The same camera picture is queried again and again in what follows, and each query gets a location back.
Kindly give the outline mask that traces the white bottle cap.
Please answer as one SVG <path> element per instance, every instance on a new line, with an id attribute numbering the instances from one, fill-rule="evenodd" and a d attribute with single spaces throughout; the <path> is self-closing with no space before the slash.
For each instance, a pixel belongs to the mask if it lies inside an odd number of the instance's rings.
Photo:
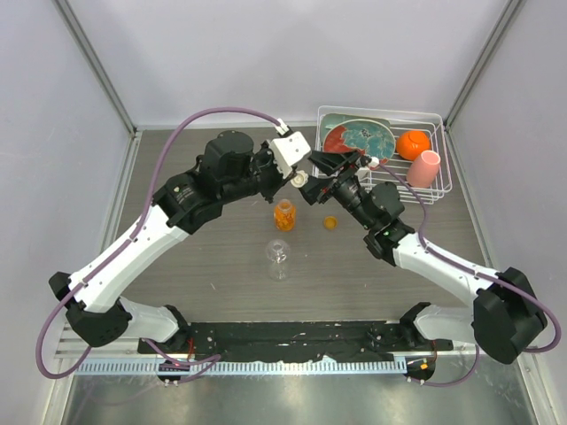
<path id="1" fill-rule="evenodd" d="M 294 188 L 299 189 L 307 184 L 308 179 L 309 179 L 309 175 L 306 172 L 298 171 L 291 178 L 290 183 Z"/>

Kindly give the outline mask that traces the clear bottle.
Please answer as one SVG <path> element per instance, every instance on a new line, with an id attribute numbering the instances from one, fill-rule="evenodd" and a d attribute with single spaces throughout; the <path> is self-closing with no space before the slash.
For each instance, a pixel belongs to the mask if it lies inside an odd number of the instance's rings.
<path id="1" fill-rule="evenodd" d="M 290 245 L 282 239 L 275 239 L 268 243 L 265 252 L 270 262 L 270 277 L 279 282 L 285 280 L 289 274 Z"/>

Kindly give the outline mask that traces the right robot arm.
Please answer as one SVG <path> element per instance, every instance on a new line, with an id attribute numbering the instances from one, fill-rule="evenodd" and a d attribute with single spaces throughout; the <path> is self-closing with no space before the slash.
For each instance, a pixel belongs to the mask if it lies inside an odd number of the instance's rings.
<path id="1" fill-rule="evenodd" d="M 530 350 L 548 321 L 524 273 L 503 272 L 471 263 L 439 248 L 400 216 L 405 210 L 394 182 L 365 190 L 357 173 L 370 159 L 358 151 L 313 151 L 309 161 L 325 175 L 309 177 L 300 188 L 311 205 L 334 198 L 367 230 L 364 242 L 376 259 L 419 274 L 460 299 L 463 309 L 426 305 L 400 327 L 401 342 L 423 348 L 433 339 L 476 344 L 501 364 L 509 365 Z"/>

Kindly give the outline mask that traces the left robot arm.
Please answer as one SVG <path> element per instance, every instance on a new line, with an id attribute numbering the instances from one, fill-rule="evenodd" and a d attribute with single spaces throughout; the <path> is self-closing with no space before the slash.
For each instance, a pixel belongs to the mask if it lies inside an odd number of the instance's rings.
<path id="1" fill-rule="evenodd" d="M 136 222 L 83 269 L 55 273 L 50 286 L 65 303 L 73 331 L 90 347 L 121 336 L 150 339 L 181 352 L 186 320 L 171 305 L 142 305 L 123 291 L 166 251 L 221 216 L 224 205 L 257 194 L 272 201 L 293 167 L 273 139 L 256 146 L 250 136 L 224 131 L 206 144 L 193 168 L 170 177 L 151 195 Z"/>

